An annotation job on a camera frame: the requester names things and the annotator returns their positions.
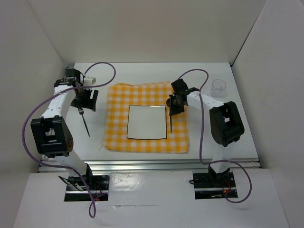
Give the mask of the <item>black spoon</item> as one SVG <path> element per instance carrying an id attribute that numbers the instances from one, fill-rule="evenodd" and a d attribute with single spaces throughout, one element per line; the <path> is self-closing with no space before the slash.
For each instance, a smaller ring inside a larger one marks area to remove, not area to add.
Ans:
<path id="1" fill-rule="evenodd" d="M 167 99 L 166 105 L 169 108 L 169 117 L 170 117 L 170 132 L 172 132 L 172 112 L 171 112 L 171 98 Z"/>

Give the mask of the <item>black fork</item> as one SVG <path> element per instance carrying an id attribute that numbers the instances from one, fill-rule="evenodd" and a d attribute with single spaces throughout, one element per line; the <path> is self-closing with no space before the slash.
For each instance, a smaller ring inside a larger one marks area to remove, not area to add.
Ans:
<path id="1" fill-rule="evenodd" d="M 86 124 L 86 121 L 85 121 L 85 118 L 84 118 L 84 110 L 83 110 L 83 108 L 78 108 L 78 113 L 79 113 L 79 114 L 81 115 L 81 117 L 82 117 L 82 120 L 83 120 L 85 129 L 86 129 L 86 132 L 87 132 L 87 134 L 88 134 L 88 137 L 90 137 L 89 129 L 88 129 L 88 127 L 87 127 L 87 124 Z"/>

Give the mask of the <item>yellow white checkered cloth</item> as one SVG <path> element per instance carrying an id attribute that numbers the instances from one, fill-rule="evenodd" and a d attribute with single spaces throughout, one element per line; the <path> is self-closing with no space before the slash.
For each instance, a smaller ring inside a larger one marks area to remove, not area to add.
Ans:
<path id="1" fill-rule="evenodd" d="M 115 152 L 188 153 L 187 116 L 169 116 L 166 101 L 171 93 L 170 82 L 110 86 L 104 147 Z"/>

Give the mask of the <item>white square plate black rim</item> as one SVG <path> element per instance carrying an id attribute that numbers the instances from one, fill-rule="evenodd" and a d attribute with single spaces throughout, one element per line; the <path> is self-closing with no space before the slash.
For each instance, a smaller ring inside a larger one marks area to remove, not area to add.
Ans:
<path id="1" fill-rule="evenodd" d="M 162 140 L 167 138 L 166 107 L 130 105 L 127 138 Z"/>

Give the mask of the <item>clear glass cup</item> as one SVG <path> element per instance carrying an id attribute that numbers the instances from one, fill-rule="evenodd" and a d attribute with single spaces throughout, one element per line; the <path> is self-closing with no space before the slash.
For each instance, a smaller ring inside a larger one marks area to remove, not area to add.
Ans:
<path id="1" fill-rule="evenodd" d="M 210 95 L 215 98 L 222 98 L 225 96 L 226 82 L 221 79 L 212 81 Z"/>

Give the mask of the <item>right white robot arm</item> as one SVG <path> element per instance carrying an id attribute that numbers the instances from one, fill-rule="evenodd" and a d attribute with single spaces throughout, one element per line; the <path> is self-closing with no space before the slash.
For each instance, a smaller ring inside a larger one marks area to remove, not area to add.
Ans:
<path id="1" fill-rule="evenodd" d="M 183 113 L 185 106 L 201 110 L 200 160 L 202 160 L 205 111 L 209 113 L 211 136 L 219 145 L 219 149 L 214 152 L 213 159 L 208 164 L 207 180 L 210 185 L 218 186 L 228 176 L 232 149 L 245 132 L 237 105 L 232 101 L 224 103 L 205 95 L 198 88 L 189 88 L 183 79 L 172 82 L 171 86 L 173 91 L 166 101 L 170 120 L 174 115 Z"/>

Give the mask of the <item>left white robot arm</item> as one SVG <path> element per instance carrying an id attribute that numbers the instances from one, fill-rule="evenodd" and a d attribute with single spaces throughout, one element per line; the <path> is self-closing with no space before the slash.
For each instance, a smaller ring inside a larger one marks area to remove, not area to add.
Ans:
<path id="1" fill-rule="evenodd" d="M 39 119 L 30 123 L 39 154 L 55 159 L 69 173 L 68 181 L 88 190 L 94 185 L 94 177 L 87 163 L 73 150 L 73 136 L 65 122 L 69 108 L 75 107 L 80 115 L 84 109 L 96 110 L 98 91 L 89 86 L 95 78 L 86 78 L 74 68 L 68 68 L 64 78 L 54 84 L 55 98 Z"/>

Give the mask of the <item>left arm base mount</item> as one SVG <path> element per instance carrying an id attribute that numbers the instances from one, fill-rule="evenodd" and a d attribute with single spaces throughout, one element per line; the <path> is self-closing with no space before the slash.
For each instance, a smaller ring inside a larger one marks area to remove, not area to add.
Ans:
<path id="1" fill-rule="evenodd" d="M 72 177 L 59 178 L 66 184 L 65 202 L 90 201 L 90 196 L 83 182 L 75 181 Z M 90 192 L 96 201 L 108 201 L 110 175 L 95 175 L 88 181 Z"/>

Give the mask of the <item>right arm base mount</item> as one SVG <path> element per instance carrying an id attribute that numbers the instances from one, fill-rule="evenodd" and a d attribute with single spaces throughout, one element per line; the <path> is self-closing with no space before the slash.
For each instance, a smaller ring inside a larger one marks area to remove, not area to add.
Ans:
<path id="1" fill-rule="evenodd" d="M 237 188 L 232 172 L 222 180 L 212 181 L 207 173 L 194 173 L 189 184 L 194 186 L 196 200 L 223 199 L 225 194 L 228 198 L 237 198 Z"/>

